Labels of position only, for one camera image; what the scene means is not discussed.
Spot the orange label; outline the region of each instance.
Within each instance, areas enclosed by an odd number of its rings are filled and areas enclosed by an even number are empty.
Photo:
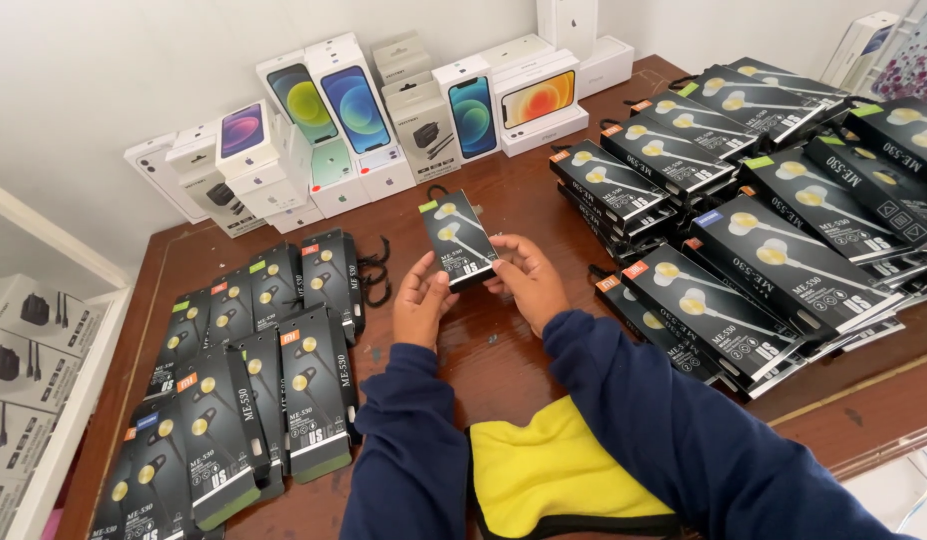
[[[630,266],[629,268],[624,270],[624,275],[630,279],[633,279],[639,276],[640,274],[643,274],[644,271],[647,270],[648,268],[650,267],[647,266],[647,264],[645,264],[644,261],[640,260],[633,266]]]
[[[597,281],[597,289],[607,292],[620,285],[620,279],[617,276],[610,276],[603,281]]]
[[[290,333],[285,333],[280,336],[280,345],[294,343],[298,339],[301,339],[301,331],[299,329],[295,329],[294,331]]]
[[[550,161],[553,162],[553,163],[557,163],[557,162],[559,162],[560,160],[562,160],[562,159],[564,159],[564,158],[567,158],[567,157],[569,157],[569,156],[570,156],[570,153],[569,153],[569,152],[567,152],[566,150],[561,150],[560,153],[551,155],[551,156],[550,156]]]
[[[616,125],[616,126],[610,126],[609,128],[606,128],[606,129],[600,131],[600,133],[601,133],[601,135],[603,135],[603,136],[610,137],[610,136],[612,136],[613,134],[615,134],[615,133],[617,133],[617,132],[620,132],[620,131],[623,131],[623,128],[621,128],[620,125]]]
[[[186,378],[178,380],[176,382],[176,391],[182,392],[189,387],[197,384],[197,372],[194,371],[192,374],[188,374]]]

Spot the wooden table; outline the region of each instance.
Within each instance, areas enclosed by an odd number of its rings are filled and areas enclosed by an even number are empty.
[[[633,77],[580,100],[590,112],[590,126],[557,144],[599,140],[601,118],[628,117],[624,99],[649,97],[686,73],[658,56],[639,60]],[[610,315],[594,298],[588,264],[610,266],[604,249],[584,220],[557,192],[548,169],[551,150],[544,146],[507,158],[484,157],[437,179],[448,190],[466,190],[483,207],[486,230],[524,235],[541,246],[563,276],[575,308]],[[381,202],[281,236],[262,227],[235,240],[216,225],[181,225],[150,238],[130,310],[100,395],[60,524],[60,538],[86,538],[94,506],[117,448],[121,429],[143,398],[174,299],[207,287],[211,280],[248,263],[250,257],[278,243],[292,242],[343,227],[363,253],[379,253],[378,235],[390,240],[387,264],[396,286],[411,264],[429,248],[417,206],[426,202],[429,184]],[[378,297],[382,285],[371,290]],[[359,383],[381,373],[392,342],[391,305],[368,309],[366,331],[350,350]],[[910,448],[927,443],[927,302],[900,316],[907,329],[862,349],[821,360],[750,403],[746,408],[782,434],[801,442],[817,459],[848,478]],[[457,392],[457,425],[505,420],[526,425],[531,416],[566,395],[547,372],[541,341],[531,334],[511,300],[481,287],[463,293],[444,319],[439,336],[438,376]],[[272,501],[244,510],[228,523],[228,540],[336,538],[350,491],[350,471],[292,485]],[[306,509],[307,520],[301,520]],[[470,537],[479,537],[471,522]],[[596,538],[597,535],[576,535]]]

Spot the person's left hand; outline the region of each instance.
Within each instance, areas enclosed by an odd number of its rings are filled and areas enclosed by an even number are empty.
[[[435,257],[433,251],[427,251],[400,283],[393,305],[394,343],[437,351],[441,317],[457,304],[461,295],[450,294],[450,276],[443,270],[424,277]]]

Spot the person's right hand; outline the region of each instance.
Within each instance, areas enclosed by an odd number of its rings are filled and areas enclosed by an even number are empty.
[[[491,236],[495,248],[512,250],[494,260],[497,276],[483,284],[494,294],[510,293],[533,334],[543,337],[543,328],[560,312],[570,309],[564,283],[554,265],[537,244],[516,234]]]

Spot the blue label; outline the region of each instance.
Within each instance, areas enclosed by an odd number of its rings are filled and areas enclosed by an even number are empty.
[[[137,429],[138,429],[138,430],[143,430],[143,429],[146,428],[147,426],[152,426],[152,425],[154,425],[155,423],[157,423],[157,421],[158,421],[158,414],[160,414],[160,413],[159,413],[159,412],[154,412],[153,414],[151,414],[151,415],[149,415],[149,416],[145,416],[145,417],[141,418],[140,420],[138,420],[138,421],[137,421]]]
[[[697,225],[699,225],[700,227],[707,227],[713,222],[720,221],[721,219],[724,219],[724,216],[721,215],[719,211],[710,210],[706,214],[697,217],[697,219],[695,219],[694,222],[696,222]]]

